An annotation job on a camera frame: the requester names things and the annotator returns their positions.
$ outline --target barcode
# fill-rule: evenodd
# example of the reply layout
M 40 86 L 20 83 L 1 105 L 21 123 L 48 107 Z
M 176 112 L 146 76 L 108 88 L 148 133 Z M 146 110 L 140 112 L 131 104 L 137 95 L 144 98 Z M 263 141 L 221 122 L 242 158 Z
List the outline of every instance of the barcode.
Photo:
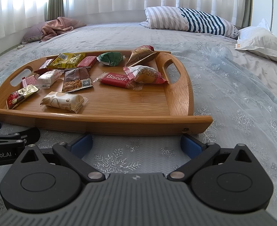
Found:
M 68 58 L 68 55 L 61 53 L 61 54 L 59 54 L 59 58 L 66 60 Z
M 89 86 L 91 86 L 90 79 L 82 80 L 82 86 L 83 87 L 89 87 Z

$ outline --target white candy wrapper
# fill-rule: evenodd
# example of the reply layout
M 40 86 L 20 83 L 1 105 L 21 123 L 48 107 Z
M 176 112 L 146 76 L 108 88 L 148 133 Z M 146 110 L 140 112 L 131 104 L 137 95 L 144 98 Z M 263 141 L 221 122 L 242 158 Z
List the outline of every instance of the white candy wrapper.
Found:
M 77 113 L 87 102 L 88 99 L 79 94 L 50 92 L 41 100 L 40 105 L 48 105 Z
M 60 78 L 61 75 L 62 72 L 60 72 L 59 70 L 48 71 L 39 76 L 34 85 L 42 89 L 50 88 L 50 86 L 52 86 L 54 82 Z

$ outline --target triangular cutout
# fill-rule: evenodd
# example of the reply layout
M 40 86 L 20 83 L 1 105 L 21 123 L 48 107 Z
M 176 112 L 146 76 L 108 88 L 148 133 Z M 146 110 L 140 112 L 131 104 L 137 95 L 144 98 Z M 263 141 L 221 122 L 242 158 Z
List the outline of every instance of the triangular cutout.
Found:
M 34 150 L 30 149 L 25 156 L 23 157 L 21 163 L 31 162 L 31 161 L 38 161 L 38 157 Z
M 244 161 L 244 162 L 251 162 L 251 159 L 248 157 L 247 153 L 240 149 L 238 152 L 237 157 L 235 158 L 236 161 Z

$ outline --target gray ribbed panel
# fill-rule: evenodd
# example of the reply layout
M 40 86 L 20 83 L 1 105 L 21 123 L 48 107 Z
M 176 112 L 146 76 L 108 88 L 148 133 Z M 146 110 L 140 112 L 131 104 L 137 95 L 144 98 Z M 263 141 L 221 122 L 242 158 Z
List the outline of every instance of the gray ribbed panel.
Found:
M 264 210 L 231 215 L 207 208 L 183 182 L 171 182 L 161 173 L 111 174 L 88 184 L 70 205 L 45 214 L 8 210 L 0 226 L 275 226 Z

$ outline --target bed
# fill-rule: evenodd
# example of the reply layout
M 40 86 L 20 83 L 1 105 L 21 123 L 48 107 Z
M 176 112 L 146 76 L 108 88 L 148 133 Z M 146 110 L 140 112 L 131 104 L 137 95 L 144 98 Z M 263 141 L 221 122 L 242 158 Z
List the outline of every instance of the bed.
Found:
M 245 143 L 274 184 L 267 208 L 277 219 L 277 63 L 234 49 L 224 36 L 185 31 L 151 30 L 138 23 L 88 25 L 46 42 L 33 42 L 0 56 L 0 84 L 21 65 L 47 55 L 152 45 L 170 50 L 186 67 L 194 91 L 195 115 L 211 115 L 211 126 L 196 137 L 225 148 Z M 168 68 L 177 81 L 175 67 Z M 3 123 L 0 134 L 21 129 Z M 70 142 L 78 133 L 41 130 L 37 143 L 49 148 Z M 93 135 L 94 146 L 83 160 L 107 176 L 112 172 L 167 174 L 189 160 L 180 149 L 180 136 L 126 137 Z M 0 181 L 9 169 L 0 166 Z M 5 211 L 0 196 L 0 215 Z

